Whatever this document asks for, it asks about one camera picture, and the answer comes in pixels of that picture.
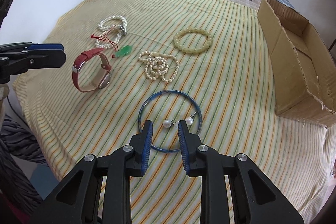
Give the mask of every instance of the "bed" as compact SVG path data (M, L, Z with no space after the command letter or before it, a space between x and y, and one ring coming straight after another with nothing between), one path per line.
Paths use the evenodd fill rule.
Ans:
M55 176L61 180L86 154L103 156L127 144L137 133L142 102L154 92L177 89L195 98L202 109L203 143L226 155L246 153L309 223L322 206L335 162L336 130L275 116L259 4L260 0L85 0L63 15L45 43L65 46L65 65L29 71L13 84ZM110 60L114 71L107 88L80 93L71 81L73 61L93 48L90 35L98 22L117 14L128 20L128 34L120 45L131 45L132 53ZM186 55L173 47L173 35L189 26L213 33L214 45L206 54ZM191 36L185 43L201 42ZM180 60L173 83L146 79L137 61L145 50L170 52ZM87 66L88 75L96 65L93 61ZM162 129L162 121L184 119L192 112L179 97L155 101L144 114L154 123L154 144L178 147L177 132ZM199 178L187 179L179 154L152 150L146 176L131 179L133 222L199 222L200 186ZM233 221L230 192L228 196Z

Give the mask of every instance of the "wristwatch with red strap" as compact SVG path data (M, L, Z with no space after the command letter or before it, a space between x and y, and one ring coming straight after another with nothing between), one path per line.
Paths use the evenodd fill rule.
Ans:
M81 92L90 92L97 89L105 88L111 79L111 66L107 57L102 53L105 50L104 48L94 48L92 50L88 50L86 52L82 52L80 56L78 56L73 63L72 67L72 82L75 87ZM92 57L99 55L101 59L101 68L99 69L97 75L93 78L91 83L87 86L79 86L78 85L78 75L83 66L87 61L89 61Z

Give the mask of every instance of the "torn cardboard edge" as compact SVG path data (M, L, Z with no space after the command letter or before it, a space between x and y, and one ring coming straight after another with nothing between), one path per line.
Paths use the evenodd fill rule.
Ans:
M258 10L273 68L276 114L330 127L336 123L336 67L315 27L277 0Z

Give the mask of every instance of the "pearl necklace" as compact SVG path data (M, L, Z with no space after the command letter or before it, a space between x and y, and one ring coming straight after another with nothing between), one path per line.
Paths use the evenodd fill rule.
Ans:
M183 47L182 44L179 44L179 40L183 35L185 35L186 33L193 33L193 32L204 34L204 35L207 36L207 40L202 47L191 49L191 48ZM203 29L188 28L188 29L184 29L184 30L178 32L176 35L174 35L173 42L174 42L175 47L177 47L179 50L181 50L185 53L200 54L201 52L205 52L212 45L212 35L209 32L207 32L206 30L203 30Z
M121 20L122 24L119 24L119 25L110 25L110 26L105 26L104 25L106 22L108 22L110 20L113 20L113 19L119 19L119 20ZM113 40L113 42L115 44L118 44L118 42L120 41L121 37L125 36L126 33L127 33L126 32L126 29L127 29L127 20L126 20L126 18L124 18L122 16L110 16L108 18L105 18L104 20L102 20L98 24L98 29L103 32L100 37L103 37L103 36L107 35L112 30L117 30L117 36ZM97 48L105 48L105 49L113 47L111 43L108 43L108 44L102 43L101 44L101 40L99 40L99 39L96 39L95 46Z
M142 58L143 55L149 54L148 58ZM176 69L170 79L165 79L164 75L168 72L169 63L165 58L172 58L176 62ZM146 63L145 75L149 80L155 81L158 78L165 83L171 83L179 71L179 62L171 54L162 54L159 52L145 51L139 55L139 61Z

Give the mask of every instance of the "metal screw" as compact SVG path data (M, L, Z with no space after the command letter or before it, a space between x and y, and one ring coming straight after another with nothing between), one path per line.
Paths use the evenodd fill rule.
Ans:
M202 151L202 152L205 152L205 151L208 151L208 147L206 146L206 145L204 145L204 144L202 144L202 145L200 145L199 147L198 147L198 150L200 150L200 151Z
M238 154L237 158L241 161L247 160L247 156L245 154Z
M133 150L133 146L131 146L131 145L125 145L125 146L123 147L123 150L124 150L125 152L130 152L130 151Z
M92 154L88 154L88 155L86 155L86 156L84 157L84 160L85 160L85 161L92 161L94 158L95 158L94 155L92 155Z

